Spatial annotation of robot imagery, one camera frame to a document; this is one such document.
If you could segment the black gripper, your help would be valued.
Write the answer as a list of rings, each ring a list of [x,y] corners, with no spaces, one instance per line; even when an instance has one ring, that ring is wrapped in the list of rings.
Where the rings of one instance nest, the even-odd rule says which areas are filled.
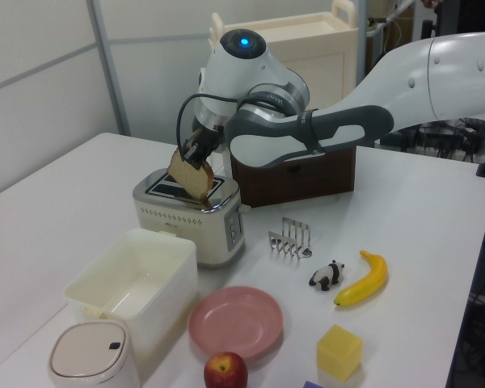
[[[208,156],[223,143],[223,127],[215,125],[213,129],[200,126],[193,136],[181,145],[182,159],[195,169],[200,169]]]

